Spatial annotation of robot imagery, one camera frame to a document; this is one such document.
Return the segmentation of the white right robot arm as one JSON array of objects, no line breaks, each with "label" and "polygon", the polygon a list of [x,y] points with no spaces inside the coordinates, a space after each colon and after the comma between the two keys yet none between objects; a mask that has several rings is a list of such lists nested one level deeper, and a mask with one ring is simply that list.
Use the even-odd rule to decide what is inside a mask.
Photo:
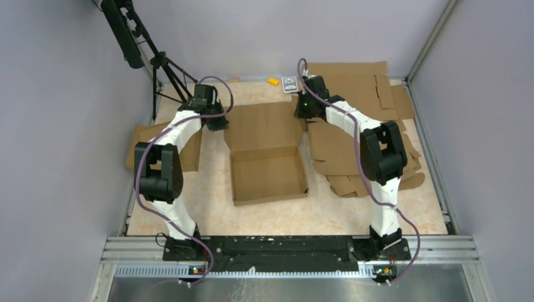
[{"label": "white right robot arm", "polygon": [[407,154],[398,124],[375,120],[352,107],[341,96],[330,95],[319,75],[299,76],[295,114],[320,118],[354,139],[356,163],[365,189],[375,203],[370,224],[370,253],[386,259],[402,240],[397,219],[398,192]]}]

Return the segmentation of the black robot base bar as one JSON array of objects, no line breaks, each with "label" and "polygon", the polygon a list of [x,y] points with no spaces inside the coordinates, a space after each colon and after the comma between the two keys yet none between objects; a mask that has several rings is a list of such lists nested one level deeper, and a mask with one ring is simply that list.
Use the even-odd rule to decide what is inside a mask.
[{"label": "black robot base bar", "polygon": [[371,236],[211,236],[176,239],[157,235],[167,262],[191,262],[190,272],[356,272],[362,262],[396,264],[415,251],[404,238],[382,246]]}]

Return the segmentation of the large cardboard box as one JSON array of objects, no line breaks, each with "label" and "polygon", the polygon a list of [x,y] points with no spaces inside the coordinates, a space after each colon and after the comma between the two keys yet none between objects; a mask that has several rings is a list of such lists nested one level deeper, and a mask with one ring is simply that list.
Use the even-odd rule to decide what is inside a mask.
[{"label": "large cardboard box", "polygon": [[304,198],[309,185],[298,148],[303,131],[291,102],[236,106],[224,140],[235,206]]}]

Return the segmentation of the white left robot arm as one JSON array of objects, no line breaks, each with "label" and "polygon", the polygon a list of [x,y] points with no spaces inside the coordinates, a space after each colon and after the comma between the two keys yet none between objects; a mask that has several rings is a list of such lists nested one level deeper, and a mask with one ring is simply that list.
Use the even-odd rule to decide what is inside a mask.
[{"label": "white left robot arm", "polygon": [[207,123],[226,125],[227,112],[219,100],[217,88],[198,83],[192,97],[177,110],[173,119],[154,138],[135,146],[137,201],[141,208],[164,220],[168,235],[179,241],[178,252],[187,260],[199,257],[202,243],[195,238],[196,223],[181,196],[184,180],[179,154]]}]

